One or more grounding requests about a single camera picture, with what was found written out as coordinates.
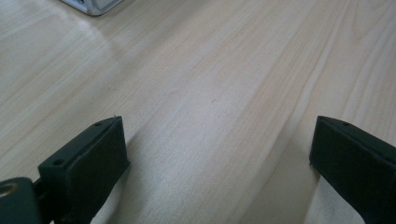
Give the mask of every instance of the light wood surface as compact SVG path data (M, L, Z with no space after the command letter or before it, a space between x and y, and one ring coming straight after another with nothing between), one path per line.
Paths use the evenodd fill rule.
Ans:
M396 2L1 1L0 179L114 115L132 167L94 223L315 223L317 115L396 145Z

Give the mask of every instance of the white object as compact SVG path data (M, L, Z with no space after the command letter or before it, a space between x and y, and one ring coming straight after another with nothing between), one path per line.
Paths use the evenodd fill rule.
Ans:
M122 0L62 0L67 5L90 15L100 16L116 6Z
M320 178L305 224L364 224L359 213L323 176Z

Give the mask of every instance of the black plastic part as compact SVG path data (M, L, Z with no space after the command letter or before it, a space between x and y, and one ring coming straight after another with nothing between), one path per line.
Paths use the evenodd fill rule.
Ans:
M1 224L42 224L32 181L17 177L0 183Z
M396 148L338 119L318 117L311 164L366 223L396 223Z
M50 193L44 187L40 178L34 183L34 186L43 223L50 223L54 218L53 214L56 214L58 208L53 206Z
M129 166L121 117L93 124L38 166L55 223L90 223Z

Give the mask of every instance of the screw hole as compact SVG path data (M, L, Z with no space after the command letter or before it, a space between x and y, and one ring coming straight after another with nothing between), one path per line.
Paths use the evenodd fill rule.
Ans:
M56 160L53 165L62 165L64 164L64 160Z

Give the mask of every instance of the wooden table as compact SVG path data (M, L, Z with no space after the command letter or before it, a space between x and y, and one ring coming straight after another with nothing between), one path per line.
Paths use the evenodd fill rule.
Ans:
M396 145L396 2L3 0L0 179L114 115L132 167L93 223L319 222L317 115Z

